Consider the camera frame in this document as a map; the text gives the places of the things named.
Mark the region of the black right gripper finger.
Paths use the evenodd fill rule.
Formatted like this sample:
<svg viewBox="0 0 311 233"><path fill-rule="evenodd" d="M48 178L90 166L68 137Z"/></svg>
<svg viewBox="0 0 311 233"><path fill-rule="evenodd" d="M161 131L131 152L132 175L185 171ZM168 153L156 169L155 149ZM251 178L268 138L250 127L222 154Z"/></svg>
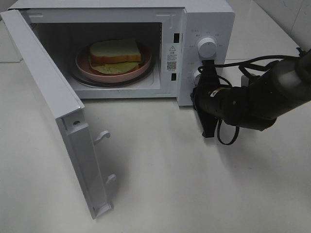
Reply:
<svg viewBox="0 0 311 233"><path fill-rule="evenodd" d="M201 67L201 76L203 80L217 80L218 74L215 68L214 60L203 60Z"/></svg>
<svg viewBox="0 0 311 233"><path fill-rule="evenodd" d="M218 119L215 116L201 110L198 111L198 117L203 129L202 136L204 138L213 138Z"/></svg>

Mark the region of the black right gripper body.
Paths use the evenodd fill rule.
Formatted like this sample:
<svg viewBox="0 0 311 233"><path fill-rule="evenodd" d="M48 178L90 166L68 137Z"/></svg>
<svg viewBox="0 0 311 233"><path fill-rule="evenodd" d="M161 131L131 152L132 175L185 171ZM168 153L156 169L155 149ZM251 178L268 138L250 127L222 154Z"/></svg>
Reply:
<svg viewBox="0 0 311 233"><path fill-rule="evenodd" d="M221 116L220 101L212 96L212 93L226 88L226 85L220 83L219 75L201 74L197 85L192 91L191 100L197 112L210 114L214 117Z"/></svg>

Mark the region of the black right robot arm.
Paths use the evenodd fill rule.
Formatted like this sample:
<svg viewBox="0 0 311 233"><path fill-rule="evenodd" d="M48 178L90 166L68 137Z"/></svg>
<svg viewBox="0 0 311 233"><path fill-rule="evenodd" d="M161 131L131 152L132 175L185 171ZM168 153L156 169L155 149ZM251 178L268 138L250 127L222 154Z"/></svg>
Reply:
<svg viewBox="0 0 311 233"><path fill-rule="evenodd" d="M311 53L298 48L299 56L267 55L219 65L204 60L199 81L190 97L203 128L203 137L220 139L221 124L263 131L276 119L311 100ZM247 85L233 86L216 69L237 66Z"/></svg>

